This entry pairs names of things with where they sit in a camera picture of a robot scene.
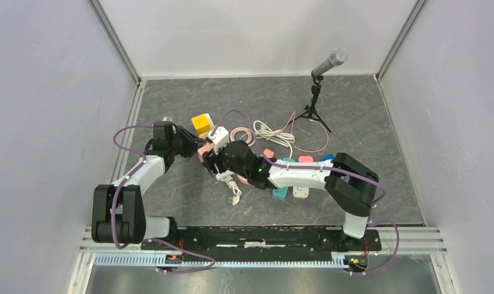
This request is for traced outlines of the pink cube plug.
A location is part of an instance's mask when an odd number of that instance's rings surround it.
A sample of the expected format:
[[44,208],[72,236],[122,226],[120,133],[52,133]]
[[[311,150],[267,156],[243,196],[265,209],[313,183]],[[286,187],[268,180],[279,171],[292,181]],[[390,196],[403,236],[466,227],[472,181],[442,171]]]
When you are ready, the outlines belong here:
[[203,158],[204,158],[205,153],[214,151],[214,146],[215,145],[213,143],[207,143],[197,150],[198,158],[201,162],[203,162]]

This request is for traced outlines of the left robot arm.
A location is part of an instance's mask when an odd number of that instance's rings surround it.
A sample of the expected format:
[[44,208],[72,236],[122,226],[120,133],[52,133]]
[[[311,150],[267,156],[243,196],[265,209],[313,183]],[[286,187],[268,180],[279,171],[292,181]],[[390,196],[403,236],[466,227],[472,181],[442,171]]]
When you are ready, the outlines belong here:
[[147,125],[152,138],[138,162],[111,184],[98,185],[93,193],[91,237],[96,243],[112,243],[122,249],[139,244],[146,235],[146,215],[142,195],[162,175],[177,156],[192,157],[206,141],[171,121]]

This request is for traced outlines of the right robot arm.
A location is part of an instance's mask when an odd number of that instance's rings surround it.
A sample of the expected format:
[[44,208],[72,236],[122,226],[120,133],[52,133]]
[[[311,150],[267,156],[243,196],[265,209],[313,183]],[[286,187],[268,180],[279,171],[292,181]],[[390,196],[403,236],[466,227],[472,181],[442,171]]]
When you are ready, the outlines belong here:
[[344,211],[341,242],[356,250],[366,241],[365,231],[374,203],[379,177],[346,153],[333,160],[286,162],[257,155],[244,141],[212,144],[198,150],[202,165],[212,174],[232,172],[257,189],[307,187],[324,190]]

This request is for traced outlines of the small pink plug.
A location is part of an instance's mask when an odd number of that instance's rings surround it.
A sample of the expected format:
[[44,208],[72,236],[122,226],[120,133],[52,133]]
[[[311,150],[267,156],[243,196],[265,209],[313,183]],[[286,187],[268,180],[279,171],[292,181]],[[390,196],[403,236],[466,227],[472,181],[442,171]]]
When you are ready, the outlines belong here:
[[274,158],[274,157],[275,157],[275,153],[274,153],[272,150],[267,149],[267,148],[263,150],[263,153],[262,153],[262,154],[263,154],[265,157],[269,158],[269,159],[272,159],[272,158]]

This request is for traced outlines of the teal power strip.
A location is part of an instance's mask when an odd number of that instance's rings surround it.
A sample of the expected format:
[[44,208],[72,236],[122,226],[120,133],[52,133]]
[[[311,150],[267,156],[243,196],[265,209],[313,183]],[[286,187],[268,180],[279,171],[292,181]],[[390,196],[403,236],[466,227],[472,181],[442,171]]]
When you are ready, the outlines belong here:
[[279,187],[272,190],[272,197],[276,200],[285,201],[289,187]]

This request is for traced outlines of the pink plug adapter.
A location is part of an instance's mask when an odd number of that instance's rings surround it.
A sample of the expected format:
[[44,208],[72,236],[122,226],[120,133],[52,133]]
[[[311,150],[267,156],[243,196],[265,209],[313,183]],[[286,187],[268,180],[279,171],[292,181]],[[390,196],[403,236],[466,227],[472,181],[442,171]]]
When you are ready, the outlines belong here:
[[300,162],[300,163],[311,163],[311,162],[314,162],[314,158],[312,156],[300,156],[298,158],[298,162]]

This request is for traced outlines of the white plug adapter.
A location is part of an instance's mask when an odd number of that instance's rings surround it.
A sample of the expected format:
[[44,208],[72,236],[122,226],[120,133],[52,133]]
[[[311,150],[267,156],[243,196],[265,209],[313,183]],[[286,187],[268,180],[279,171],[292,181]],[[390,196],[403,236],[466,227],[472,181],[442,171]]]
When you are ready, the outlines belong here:
[[310,194],[310,189],[308,187],[293,187],[292,196],[298,199],[306,199]]

